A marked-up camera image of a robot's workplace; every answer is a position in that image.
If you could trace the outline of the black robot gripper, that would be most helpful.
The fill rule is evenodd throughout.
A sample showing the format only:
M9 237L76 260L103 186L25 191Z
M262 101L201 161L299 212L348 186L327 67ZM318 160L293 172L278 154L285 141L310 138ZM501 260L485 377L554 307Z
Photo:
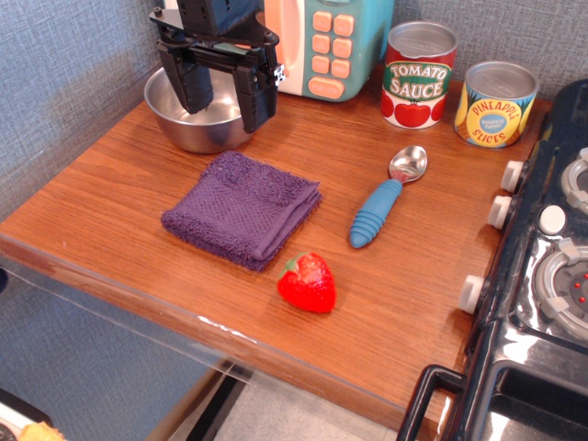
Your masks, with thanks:
M277 86L285 80L277 61L279 37L258 19L257 1L178 1L176 9L155 8L150 20L161 28L184 33L205 44L230 43L264 52L261 69L240 66L233 73L246 133L254 133L277 110ZM181 106L196 114L213 98L209 68L198 64L188 48L158 46L164 72Z

